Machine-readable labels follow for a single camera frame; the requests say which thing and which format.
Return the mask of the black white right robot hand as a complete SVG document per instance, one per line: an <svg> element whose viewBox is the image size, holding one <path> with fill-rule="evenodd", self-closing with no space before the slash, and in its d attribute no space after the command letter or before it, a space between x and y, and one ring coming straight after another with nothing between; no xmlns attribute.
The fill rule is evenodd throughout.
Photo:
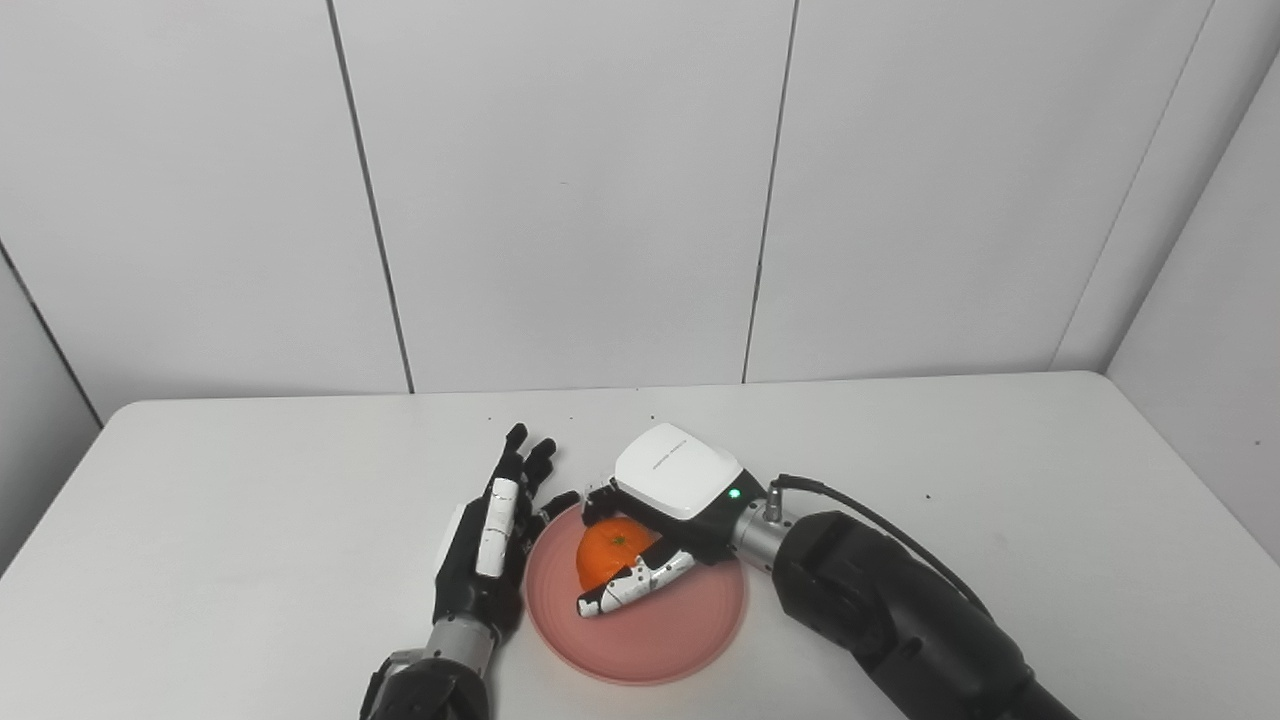
<svg viewBox="0 0 1280 720"><path fill-rule="evenodd" d="M733 557L740 519L763 510L765 497L765 487L722 448L669 423L644 432L618 456L611 478L588 489L581 515L590 529L628 518L655 541L584 591L579 616L614 612L666 588L698 564Z"/></svg>

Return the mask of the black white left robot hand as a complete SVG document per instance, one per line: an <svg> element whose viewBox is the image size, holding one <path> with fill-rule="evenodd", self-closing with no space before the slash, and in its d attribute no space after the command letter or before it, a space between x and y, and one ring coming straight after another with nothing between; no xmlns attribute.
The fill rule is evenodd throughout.
<svg viewBox="0 0 1280 720"><path fill-rule="evenodd" d="M435 578L433 621L475 620L498 644L518 626L530 551L552 521L581 502L568 491L535 505L553 473L557 445L545 438L524 452L527 438L524 423L507 432L483 492L463 506Z"/></svg>

